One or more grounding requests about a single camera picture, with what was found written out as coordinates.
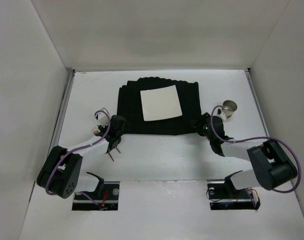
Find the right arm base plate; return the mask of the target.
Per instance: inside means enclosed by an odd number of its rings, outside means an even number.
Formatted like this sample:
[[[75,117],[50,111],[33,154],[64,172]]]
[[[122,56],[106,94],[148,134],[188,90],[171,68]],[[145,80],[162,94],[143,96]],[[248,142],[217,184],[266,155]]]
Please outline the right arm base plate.
[[[254,210],[261,206],[258,192],[253,188],[235,190],[223,181],[208,181],[206,196],[212,211]]]

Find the metal cup with paper sleeve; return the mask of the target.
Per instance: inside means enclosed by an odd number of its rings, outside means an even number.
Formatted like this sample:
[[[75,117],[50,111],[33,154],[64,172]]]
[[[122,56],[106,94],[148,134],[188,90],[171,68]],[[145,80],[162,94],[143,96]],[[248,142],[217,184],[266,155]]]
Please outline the metal cup with paper sleeve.
[[[238,105],[232,100],[225,100],[222,103],[222,106],[223,106],[223,112],[227,119],[229,119],[234,114],[234,112],[238,109]]]

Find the black cloth placemat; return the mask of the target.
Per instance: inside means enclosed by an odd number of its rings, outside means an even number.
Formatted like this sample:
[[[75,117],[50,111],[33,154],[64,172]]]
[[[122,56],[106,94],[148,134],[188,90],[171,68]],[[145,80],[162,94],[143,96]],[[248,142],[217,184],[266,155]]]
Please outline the black cloth placemat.
[[[144,121],[140,91],[176,86],[182,116],[170,119]],[[160,77],[141,77],[129,80],[119,88],[117,114],[130,125],[129,134],[178,136],[194,133],[190,124],[202,115],[198,82],[172,80]]]

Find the square white plate black rim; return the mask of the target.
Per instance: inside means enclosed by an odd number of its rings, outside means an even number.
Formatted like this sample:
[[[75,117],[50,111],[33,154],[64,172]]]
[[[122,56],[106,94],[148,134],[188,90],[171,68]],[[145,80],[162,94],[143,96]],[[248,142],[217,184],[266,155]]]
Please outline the square white plate black rim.
[[[167,120],[183,115],[175,85],[141,90],[141,108],[145,122]]]

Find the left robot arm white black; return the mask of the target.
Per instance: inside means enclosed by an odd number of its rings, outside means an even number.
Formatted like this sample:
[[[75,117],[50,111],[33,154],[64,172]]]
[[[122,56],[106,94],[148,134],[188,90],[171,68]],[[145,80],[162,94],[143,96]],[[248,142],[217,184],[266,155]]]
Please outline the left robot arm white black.
[[[123,116],[107,116],[107,123],[99,124],[93,131],[94,136],[83,143],[68,148],[57,145],[51,149],[36,179],[36,184],[47,194],[62,199],[74,193],[100,196],[104,179],[85,171],[82,165],[94,163],[116,149],[122,135],[130,131],[130,124]]]

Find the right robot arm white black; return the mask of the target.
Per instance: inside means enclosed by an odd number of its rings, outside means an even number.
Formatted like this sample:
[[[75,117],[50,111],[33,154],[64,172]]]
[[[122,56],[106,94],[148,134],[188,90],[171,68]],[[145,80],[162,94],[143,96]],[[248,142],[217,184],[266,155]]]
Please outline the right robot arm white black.
[[[190,124],[197,134],[208,139],[215,154],[250,162],[250,170],[224,178],[224,192],[231,197],[253,187],[276,192],[277,187],[293,179],[297,179],[296,184],[288,192],[298,188],[302,178],[300,162],[296,155],[290,160],[283,149],[289,146],[283,141],[267,136],[235,140],[225,134],[223,120],[207,112]]]

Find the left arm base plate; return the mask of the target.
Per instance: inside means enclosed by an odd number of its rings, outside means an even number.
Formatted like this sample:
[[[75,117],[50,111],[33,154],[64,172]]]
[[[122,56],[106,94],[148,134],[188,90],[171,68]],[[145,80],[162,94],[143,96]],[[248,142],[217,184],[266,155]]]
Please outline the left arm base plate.
[[[72,201],[72,211],[117,211],[119,208],[120,182],[107,181],[101,193],[75,194]]]

